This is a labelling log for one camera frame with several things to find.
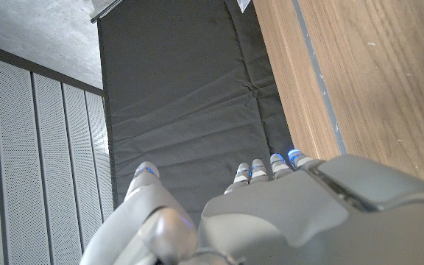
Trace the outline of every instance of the wooden panel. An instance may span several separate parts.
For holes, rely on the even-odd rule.
[[[254,1],[294,146],[314,158],[339,155],[292,1]]]
[[[424,1],[300,6],[347,151],[424,179]]]

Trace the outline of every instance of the dark gray fabric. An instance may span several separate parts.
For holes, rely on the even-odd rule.
[[[149,160],[198,223],[241,162],[292,148],[252,4],[124,0],[99,27],[119,202]]]

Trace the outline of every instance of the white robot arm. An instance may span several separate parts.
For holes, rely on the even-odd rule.
[[[424,182],[344,155],[277,154],[238,167],[196,230],[142,163],[81,264],[424,264]]]

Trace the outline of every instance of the concrete ceiling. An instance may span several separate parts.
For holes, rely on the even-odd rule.
[[[0,0],[0,49],[102,89],[90,0]]]

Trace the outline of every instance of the robot finger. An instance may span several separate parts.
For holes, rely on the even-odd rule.
[[[292,149],[287,153],[287,157],[289,158],[289,162],[291,163],[292,170],[298,170],[305,163],[312,161],[313,158],[308,157],[300,150]]]
[[[139,188],[145,185],[151,184],[161,185],[160,172],[152,162],[146,161],[141,163],[140,166],[138,166],[138,168],[135,170],[133,180],[130,182],[127,193],[125,194],[124,201],[129,199],[134,194],[134,191],[137,191]]]
[[[287,166],[284,158],[279,154],[271,155],[270,162],[275,180],[288,176],[292,173],[292,170],[289,168],[289,166]]]
[[[268,181],[268,174],[266,174],[266,167],[264,167],[263,161],[255,159],[252,163],[251,168],[251,183],[258,181]]]
[[[238,166],[238,169],[236,171],[233,184],[228,186],[224,194],[227,194],[236,188],[248,186],[249,181],[250,181],[250,166],[248,166],[247,163],[241,163],[240,166]]]

